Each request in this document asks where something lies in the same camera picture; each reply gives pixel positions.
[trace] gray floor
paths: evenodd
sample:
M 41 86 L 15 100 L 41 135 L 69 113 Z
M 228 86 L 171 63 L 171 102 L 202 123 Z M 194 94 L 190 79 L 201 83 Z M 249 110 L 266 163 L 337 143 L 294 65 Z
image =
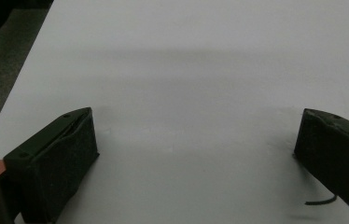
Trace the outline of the gray floor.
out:
M 14 9 L 0 29 L 0 111 L 48 11 Z

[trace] white surface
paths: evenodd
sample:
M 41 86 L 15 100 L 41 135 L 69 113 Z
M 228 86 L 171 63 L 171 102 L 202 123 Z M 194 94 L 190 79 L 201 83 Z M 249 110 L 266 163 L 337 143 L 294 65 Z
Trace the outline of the white surface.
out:
M 84 106 L 101 157 L 58 224 L 349 223 L 291 157 L 304 107 L 349 119 L 349 1 L 55 0 L 0 158 Z

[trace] table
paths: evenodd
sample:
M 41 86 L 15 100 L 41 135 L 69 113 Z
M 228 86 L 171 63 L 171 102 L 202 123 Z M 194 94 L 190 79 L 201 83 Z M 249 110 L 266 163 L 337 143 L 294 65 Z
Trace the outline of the table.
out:
M 58 223 L 349 223 L 291 156 L 303 108 L 349 119 L 349 1 L 56 0 L 0 158 L 85 106 L 101 156 Z

